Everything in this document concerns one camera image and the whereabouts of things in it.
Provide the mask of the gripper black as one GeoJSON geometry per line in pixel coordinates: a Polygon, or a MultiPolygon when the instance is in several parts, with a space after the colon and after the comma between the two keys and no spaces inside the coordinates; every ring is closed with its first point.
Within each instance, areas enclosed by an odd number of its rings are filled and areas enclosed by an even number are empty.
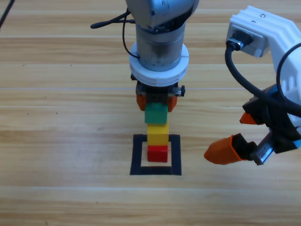
{"type": "Polygon", "coordinates": [[[238,161],[254,161],[263,165],[274,153],[283,153],[298,148],[301,139],[296,126],[288,114],[278,106],[267,104],[258,97],[251,98],[243,105],[241,124],[266,125],[269,133],[259,143],[247,142],[242,134],[232,135],[213,142],[204,153],[209,162],[227,165],[238,161]]]}
{"type": "Polygon", "coordinates": [[[178,97],[185,95],[186,89],[178,83],[165,87],[153,87],[141,83],[136,84],[136,101],[141,111],[145,111],[145,107],[150,103],[161,103],[168,106],[168,112],[172,112],[177,104],[178,97]]]}

